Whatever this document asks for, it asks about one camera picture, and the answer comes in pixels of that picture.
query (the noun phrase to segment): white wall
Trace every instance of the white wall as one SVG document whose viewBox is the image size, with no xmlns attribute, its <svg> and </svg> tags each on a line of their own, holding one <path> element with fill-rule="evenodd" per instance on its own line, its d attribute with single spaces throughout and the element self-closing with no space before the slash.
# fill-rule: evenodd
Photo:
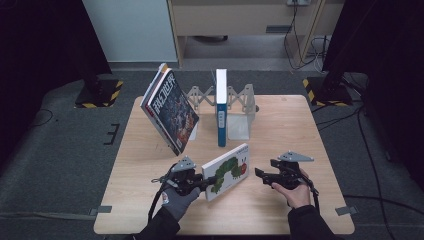
<svg viewBox="0 0 424 240">
<path fill-rule="evenodd" d="M 109 62 L 177 62 L 166 0 L 83 0 Z"/>
</svg>

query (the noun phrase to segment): dark curtain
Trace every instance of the dark curtain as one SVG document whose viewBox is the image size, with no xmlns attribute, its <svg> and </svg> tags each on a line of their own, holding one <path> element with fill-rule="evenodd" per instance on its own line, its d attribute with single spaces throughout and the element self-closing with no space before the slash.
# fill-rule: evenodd
<svg viewBox="0 0 424 240">
<path fill-rule="evenodd" d="M 424 1 L 346 0 L 324 70 L 369 77 L 372 106 L 392 160 L 424 189 Z"/>
<path fill-rule="evenodd" d="M 0 166 L 66 83 L 111 73 L 82 1 L 0 0 Z"/>
</svg>

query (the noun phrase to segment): black glove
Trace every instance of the black glove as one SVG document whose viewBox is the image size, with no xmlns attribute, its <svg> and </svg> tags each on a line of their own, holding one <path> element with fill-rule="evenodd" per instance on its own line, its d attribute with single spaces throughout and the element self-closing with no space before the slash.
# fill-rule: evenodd
<svg viewBox="0 0 424 240">
<path fill-rule="evenodd" d="M 180 196 L 172 186 L 167 186 L 162 192 L 162 207 L 171 213 L 175 220 L 180 219 L 186 213 L 190 204 L 200 195 L 200 188 L 194 188 L 188 195 Z"/>
</svg>

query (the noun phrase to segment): bookend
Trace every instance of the bookend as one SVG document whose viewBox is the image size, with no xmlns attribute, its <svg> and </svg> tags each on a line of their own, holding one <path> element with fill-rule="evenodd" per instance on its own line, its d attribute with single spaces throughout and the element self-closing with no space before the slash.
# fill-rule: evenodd
<svg viewBox="0 0 424 240">
<path fill-rule="evenodd" d="M 214 96 L 211 92 L 214 86 L 209 87 L 206 92 L 202 92 L 198 86 L 193 86 L 186 94 L 188 100 L 193 104 L 194 110 L 198 110 L 200 103 L 206 101 L 211 106 L 215 106 L 216 99 L 209 99 L 208 96 Z M 255 94 L 253 85 L 246 84 L 244 89 L 237 93 L 232 86 L 227 87 L 228 93 L 228 115 L 227 115 L 227 137 L 230 140 L 249 140 L 251 125 L 255 119 L 257 106 L 255 102 Z M 233 110 L 233 104 L 241 104 L 241 111 Z"/>
</svg>

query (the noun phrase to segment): standing book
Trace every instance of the standing book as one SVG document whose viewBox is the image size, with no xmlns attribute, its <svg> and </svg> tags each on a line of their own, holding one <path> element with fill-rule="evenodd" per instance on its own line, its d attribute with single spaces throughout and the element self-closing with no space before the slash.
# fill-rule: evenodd
<svg viewBox="0 0 424 240">
<path fill-rule="evenodd" d="M 179 151 L 177 150 L 177 148 L 172 143 L 170 136 L 168 135 L 168 133 L 166 132 L 166 130 L 163 129 L 162 125 L 156 119 L 156 117 L 155 117 L 155 115 L 153 113 L 153 110 L 150 109 L 149 106 L 147 105 L 149 99 L 151 98 L 151 96 L 153 94 L 153 91 L 157 87 L 157 85 L 160 82 L 160 80 L 163 78 L 163 76 L 164 76 L 164 74 L 165 74 L 165 72 L 166 72 L 167 69 L 168 69 L 168 65 L 166 63 L 162 63 L 159 66 L 159 69 L 158 69 L 155 77 L 153 78 L 152 82 L 150 83 L 149 87 L 146 90 L 146 93 L 143 96 L 143 99 L 141 100 L 140 107 L 141 107 L 141 109 L 143 109 L 144 113 L 149 118 L 150 122 L 156 128 L 156 130 L 161 135 L 161 137 L 166 142 L 166 144 L 171 148 L 171 150 L 176 155 L 178 155 L 179 154 Z"/>
<path fill-rule="evenodd" d="M 227 69 L 216 70 L 216 121 L 218 146 L 227 144 Z"/>
<path fill-rule="evenodd" d="M 214 185 L 206 188 L 206 199 L 212 201 L 245 179 L 249 175 L 249 160 L 249 145 L 243 143 L 203 165 L 203 179 L 213 176 L 217 178 Z"/>
<path fill-rule="evenodd" d="M 161 133 L 164 140 L 178 156 L 181 154 L 190 135 L 199 121 L 185 93 L 181 90 L 171 68 L 159 73 L 157 83 L 152 83 L 151 93 L 147 93 L 146 101 L 141 107 Z"/>
</svg>

